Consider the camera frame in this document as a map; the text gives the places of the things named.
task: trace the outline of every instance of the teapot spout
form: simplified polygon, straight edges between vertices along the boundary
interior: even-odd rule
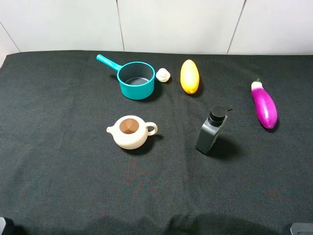
[[[107,132],[112,135],[112,131],[113,131],[113,127],[112,127],[112,126],[109,126],[109,127],[107,128]]]

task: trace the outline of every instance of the black soap dispenser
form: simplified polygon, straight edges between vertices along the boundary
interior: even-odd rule
[[[232,108],[218,105],[211,109],[209,117],[201,127],[196,144],[197,150],[204,154],[209,152],[227,119],[227,112],[230,110]]]

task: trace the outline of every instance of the teal saucepan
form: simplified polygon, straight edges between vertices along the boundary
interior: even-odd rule
[[[117,71],[122,94],[128,99],[144,99],[152,94],[156,72],[151,65],[139,61],[118,65],[100,54],[97,60]]]

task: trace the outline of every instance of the toy fruit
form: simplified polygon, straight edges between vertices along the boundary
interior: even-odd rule
[[[197,91],[199,86],[199,72],[196,64],[192,60],[186,60],[180,71],[181,87],[188,94],[193,94]]]
[[[251,84],[251,91],[260,123],[267,129],[274,128],[278,121],[277,109],[273,99],[263,89],[260,79]]]
[[[128,115],[116,121],[114,126],[107,128],[107,132],[113,135],[114,141],[125,149],[139,148],[157,132],[157,125],[153,122],[144,122],[140,117]]]

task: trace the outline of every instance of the saucepan handle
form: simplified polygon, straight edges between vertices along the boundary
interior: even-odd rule
[[[119,71],[122,68],[121,65],[118,65],[117,63],[113,62],[112,60],[109,60],[108,58],[100,54],[97,55],[97,60],[114,69],[115,71]]]

